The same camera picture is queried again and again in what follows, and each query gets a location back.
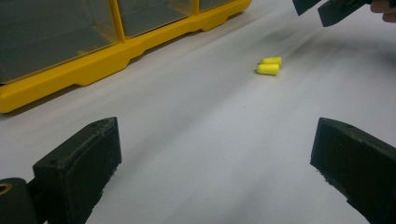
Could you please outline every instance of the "white tabletop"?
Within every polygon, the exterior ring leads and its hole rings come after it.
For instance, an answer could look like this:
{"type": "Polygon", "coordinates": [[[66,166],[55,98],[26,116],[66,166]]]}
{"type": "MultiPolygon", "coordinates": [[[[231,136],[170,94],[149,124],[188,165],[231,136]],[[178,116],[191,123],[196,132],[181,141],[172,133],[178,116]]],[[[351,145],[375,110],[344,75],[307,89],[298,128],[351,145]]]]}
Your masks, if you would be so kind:
{"type": "Polygon", "coordinates": [[[309,165],[319,117],[396,146],[396,24],[363,7],[323,28],[291,0],[254,0],[123,71],[0,115],[0,178],[90,122],[117,117],[123,161],[87,223],[364,224],[309,165]],[[278,76],[257,75],[282,56],[278,76]]]}

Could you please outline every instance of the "transparent panel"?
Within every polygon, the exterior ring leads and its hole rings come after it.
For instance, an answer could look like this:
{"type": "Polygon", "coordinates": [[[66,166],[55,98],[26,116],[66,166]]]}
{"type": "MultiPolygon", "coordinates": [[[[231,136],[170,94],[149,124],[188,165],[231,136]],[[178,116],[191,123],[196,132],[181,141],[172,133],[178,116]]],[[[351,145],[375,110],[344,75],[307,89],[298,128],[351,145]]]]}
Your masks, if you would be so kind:
{"type": "Polygon", "coordinates": [[[192,0],[118,0],[122,26],[128,37],[188,17],[192,0]]]}
{"type": "Polygon", "coordinates": [[[0,83],[116,42],[107,0],[0,0],[0,83]]]}
{"type": "Polygon", "coordinates": [[[200,11],[205,11],[231,1],[233,0],[199,0],[199,9],[200,11]]]}

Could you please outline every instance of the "yellow plastic bin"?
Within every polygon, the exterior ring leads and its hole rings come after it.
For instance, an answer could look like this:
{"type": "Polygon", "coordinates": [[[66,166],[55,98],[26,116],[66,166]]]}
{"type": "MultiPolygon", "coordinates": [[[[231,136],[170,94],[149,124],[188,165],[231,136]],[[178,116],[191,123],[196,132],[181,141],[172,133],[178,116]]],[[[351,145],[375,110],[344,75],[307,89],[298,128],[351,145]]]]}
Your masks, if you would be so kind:
{"type": "Polygon", "coordinates": [[[251,0],[28,2],[0,1],[0,113],[110,76],[148,49],[223,24],[251,0]]]}

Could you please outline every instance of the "table surface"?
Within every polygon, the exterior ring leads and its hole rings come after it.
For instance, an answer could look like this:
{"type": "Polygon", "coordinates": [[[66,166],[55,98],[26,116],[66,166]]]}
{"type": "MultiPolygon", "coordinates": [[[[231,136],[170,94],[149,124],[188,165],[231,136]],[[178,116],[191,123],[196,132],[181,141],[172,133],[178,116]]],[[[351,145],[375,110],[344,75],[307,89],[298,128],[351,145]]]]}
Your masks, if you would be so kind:
{"type": "Polygon", "coordinates": [[[311,165],[318,118],[396,146],[396,24],[363,7],[323,28],[315,8],[254,0],[209,32],[117,74],[0,115],[0,178],[86,124],[117,117],[123,162],[87,223],[364,224],[311,165]],[[255,73],[282,56],[279,75],[255,73]]]}

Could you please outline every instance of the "yellow frame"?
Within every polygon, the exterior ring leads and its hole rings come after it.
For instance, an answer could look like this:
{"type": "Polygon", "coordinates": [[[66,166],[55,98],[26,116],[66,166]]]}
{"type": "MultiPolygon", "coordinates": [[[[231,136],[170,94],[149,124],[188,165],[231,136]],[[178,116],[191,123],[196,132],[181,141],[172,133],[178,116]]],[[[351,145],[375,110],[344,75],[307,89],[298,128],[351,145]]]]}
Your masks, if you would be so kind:
{"type": "Polygon", "coordinates": [[[131,59],[146,50],[186,33],[208,31],[222,25],[228,18],[248,8],[252,0],[233,0],[204,12],[199,0],[193,1],[193,14],[133,38],[125,38],[117,0],[110,0],[119,41],[117,44],[43,72],[0,86],[0,113],[48,96],[72,85],[87,86],[128,66],[131,59]]]}

